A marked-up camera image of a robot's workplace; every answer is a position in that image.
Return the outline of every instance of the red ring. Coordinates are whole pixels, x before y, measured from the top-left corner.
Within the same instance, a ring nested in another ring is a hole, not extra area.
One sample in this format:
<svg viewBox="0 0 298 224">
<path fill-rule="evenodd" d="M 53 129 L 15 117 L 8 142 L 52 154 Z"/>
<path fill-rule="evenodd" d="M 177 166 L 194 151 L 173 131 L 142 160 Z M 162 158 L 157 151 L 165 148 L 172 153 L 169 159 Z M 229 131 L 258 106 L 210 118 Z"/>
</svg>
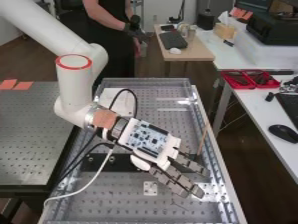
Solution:
<svg viewBox="0 0 298 224">
<path fill-rule="evenodd" d="M 64 64 L 61 63 L 61 58 L 62 58 L 62 57 L 66 57 L 66 56 L 70 56 L 70 55 L 76 55 L 76 56 L 84 57 L 84 58 L 88 60 L 86 65 L 84 65 L 82 67 L 69 67 L 69 66 L 64 65 Z M 57 57 L 57 59 L 56 59 L 54 62 L 56 62 L 56 64 L 57 64 L 61 68 L 65 68 L 65 69 L 69 69 L 69 70 L 82 70 L 82 69 L 85 69 L 85 68 L 89 68 L 90 65 L 92 65 L 92 60 L 90 60 L 88 57 L 85 57 L 84 55 L 80 55 L 80 54 L 66 54 L 66 55 L 62 55 L 62 56 Z"/>
</svg>

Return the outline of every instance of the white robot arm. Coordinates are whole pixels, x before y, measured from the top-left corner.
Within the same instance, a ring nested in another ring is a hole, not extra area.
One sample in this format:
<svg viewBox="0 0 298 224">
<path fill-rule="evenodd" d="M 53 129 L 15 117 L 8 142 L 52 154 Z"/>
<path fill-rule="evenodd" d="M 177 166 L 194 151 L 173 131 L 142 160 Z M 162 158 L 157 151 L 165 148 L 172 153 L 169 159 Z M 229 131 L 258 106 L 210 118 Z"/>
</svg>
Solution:
<svg viewBox="0 0 298 224">
<path fill-rule="evenodd" d="M 174 193 L 201 198 L 202 189 L 172 166 L 170 161 L 203 177 L 210 175 L 205 167 L 187 159 L 181 139 L 145 121 L 122 118 L 92 100 L 92 85 L 108 62 L 105 49 L 97 44 L 88 44 L 33 0 L 0 0 L 0 15 L 58 56 L 56 114 L 82 129 L 97 128 L 100 137 L 130 150 L 133 164 Z M 97 124 L 105 112 L 112 119 L 109 127 Z"/>
</svg>

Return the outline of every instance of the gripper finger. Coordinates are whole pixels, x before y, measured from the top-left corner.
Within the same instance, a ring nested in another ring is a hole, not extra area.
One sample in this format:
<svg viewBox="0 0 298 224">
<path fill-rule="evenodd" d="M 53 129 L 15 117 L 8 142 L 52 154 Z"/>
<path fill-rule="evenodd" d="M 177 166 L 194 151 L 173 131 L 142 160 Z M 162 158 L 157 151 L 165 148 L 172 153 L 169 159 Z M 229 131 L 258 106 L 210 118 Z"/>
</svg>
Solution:
<svg viewBox="0 0 298 224">
<path fill-rule="evenodd" d="M 153 177 L 157 178 L 157 180 L 170 188 L 172 192 L 179 195 L 182 198 L 186 198 L 189 196 L 189 192 L 179 186 L 178 183 L 176 183 L 169 176 L 157 168 L 152 167 L 149 170 L 149 173 Z"/>
<path fill-rule="evenodd" d="M 183 143 L 181 143 L 178 151 L 181 153 L 183 153 L 185 155 L 189 155 L 189 153 L 190 153 L 190 150 L 189 150 L 189 148 L 186 147 L 186 145 Z"/>
<path fill-rule="evenodd" d="M 172 180 L 174 180 L 190 194 L 193 194 L 198 198 L 203 197 L 203 190 L 198 187 L 197 184 L 193 183 L 193 181 L 186 176 L 182 175 L 182 173 L 173 166 L 169 166 L 166 173 L 172 177 Z"/>
<path fill-rule="evenodd" d="M 203 177 L 210 177 L 210 170 L 201 166 L 197 162 L 191 161 L 187 157 L 185 157 L 182 154 L 178 154 L 176 160 L 178 164 L 181 164 L 183 167 L 193 170 L 197 174 L 199 174 Z"/>
</svg>

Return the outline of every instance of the computer mouse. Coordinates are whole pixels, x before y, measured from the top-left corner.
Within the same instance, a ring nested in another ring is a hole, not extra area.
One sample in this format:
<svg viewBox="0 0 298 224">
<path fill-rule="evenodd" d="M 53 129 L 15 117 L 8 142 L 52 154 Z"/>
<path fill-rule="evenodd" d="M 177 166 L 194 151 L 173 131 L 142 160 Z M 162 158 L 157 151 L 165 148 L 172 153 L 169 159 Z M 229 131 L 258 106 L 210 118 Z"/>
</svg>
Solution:
<svg viewBox="0 0 298 224">
<path fill-rule="evenodd" d="M 281 139 L 283 139 L 294 144 L 298 143 L 298 133 L 287 126 L 279 125 L 279 124 L 273 125 L 269 127 L 269 131 L 271 132 L 271 134 L 274 134 Z"/>
<path fill-rule="evenodd" d="M 170 54 L 181 54 L 181 50 L 178 48 L 170 48 Z"/>
</svg>

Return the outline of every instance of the computer monitor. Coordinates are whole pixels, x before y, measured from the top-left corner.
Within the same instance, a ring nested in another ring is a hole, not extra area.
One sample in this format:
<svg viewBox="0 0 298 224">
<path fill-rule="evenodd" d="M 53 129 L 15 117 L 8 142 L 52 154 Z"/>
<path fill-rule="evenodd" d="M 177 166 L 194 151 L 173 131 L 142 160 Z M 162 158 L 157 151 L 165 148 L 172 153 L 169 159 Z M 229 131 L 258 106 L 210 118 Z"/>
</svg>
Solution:
<svg viewBox="0 0 298 224">
<path fill-rule="evenodd" d="M 273 0 L 237 0 L 235 7 L 251 12 L 267 12 L 273 4 Z"/>
</svg>

